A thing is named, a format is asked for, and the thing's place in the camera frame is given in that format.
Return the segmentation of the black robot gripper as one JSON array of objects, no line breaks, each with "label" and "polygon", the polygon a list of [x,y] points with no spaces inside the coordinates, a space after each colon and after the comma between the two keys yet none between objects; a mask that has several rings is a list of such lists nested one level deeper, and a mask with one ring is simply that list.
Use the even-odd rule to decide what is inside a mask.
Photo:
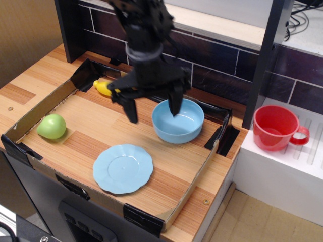
[{"label": "black robot gripper", "polygon": [[190,70],[163,60],[162,51],[162,44],[149,51],[138,51],[127,46],[126,53],[133,64],[132,71],[107,85],[112,102],[123,107],[131,123],[138,122],[134,99],[159,93],[168,94],[170,112],[176,116],[181,108],[183,94],[191,89]]}]

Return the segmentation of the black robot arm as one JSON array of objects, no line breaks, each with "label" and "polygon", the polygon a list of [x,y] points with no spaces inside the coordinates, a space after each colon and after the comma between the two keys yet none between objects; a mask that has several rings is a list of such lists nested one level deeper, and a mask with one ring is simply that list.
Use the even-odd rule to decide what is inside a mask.
[{"label": "black robot arm", "polygon": [[132,123],[138,122],[135,99],[167,95],[172,115],[180,111],[191,89],[188,68],[163,60],[163,42],[171,42],[173,16],[163,1],[109,1],[126,33],[126,54],[133,65],[127,75],[108,84],[112,102],[121,105]]}]

